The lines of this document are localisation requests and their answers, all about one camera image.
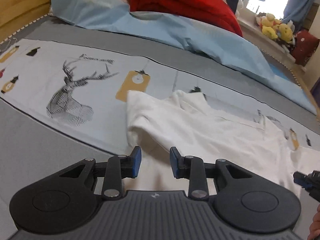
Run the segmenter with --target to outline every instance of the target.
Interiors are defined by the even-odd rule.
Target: deer head drawing
[[[69,125],[79,126],[84,122],[90,121],[93,116],[93,110],[90,106],[82,105],[78,101],[72,98],[72,92],[76,87],[85,86],[88,80],[105,80],[118,74],[110,74],[108,66],[106,64],[107,71],[104,74],[96,76],[95,71],[91,76],[80,78],[76,81],[73,80],[73,67],[69,69],[70,64],[78,60],[63,63],[63,71],[67,75],[64,77],[65,85],[60,88],[51,98],[47,105],[47,114],[59,121],[68,123]]]

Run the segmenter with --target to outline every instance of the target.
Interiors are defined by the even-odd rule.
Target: red cushion
[[[320,39],[310,34],[307,30],[297,33],[296,48],[291,55],[296,59],[296,64],[305,66],[319,45]]]
[[[234,13],[223,0],[131,0],[130,11],[176,14],[215,25],[242,37]]]

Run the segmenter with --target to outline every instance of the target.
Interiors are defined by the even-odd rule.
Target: red blanket
[[[176,14],[215,25],[242,37],[235,15],[223,0],[131,0],[130,11]]]

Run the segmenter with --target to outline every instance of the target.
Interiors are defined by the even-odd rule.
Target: metal screw
[[[118,197],[120,192],[116,189],[111,188],[111,189],[105,190],[103,194],[107,197]]]
[[[191,192],[191,195],[196,198],[204,198],[207,193],[203,190],[197,189]]]

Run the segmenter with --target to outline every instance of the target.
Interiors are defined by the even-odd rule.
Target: white blanket
[[[318,152],[300,147],[289,149],[283,132],[269,119],[251,122],[208,106],[202,93],[174,92],[159,100],[145,93],[129,91],[127,138],[131,146],[145,152],[138,179],[128,189],[188,189],[186,180],[175,180],[169,164],[172,146],[180,154],[193,155],[205,162],[227,159],[243,168],[300,195],[293,173],[310,173],[320,168]],[[215,193],[208,180],[210,194]]]

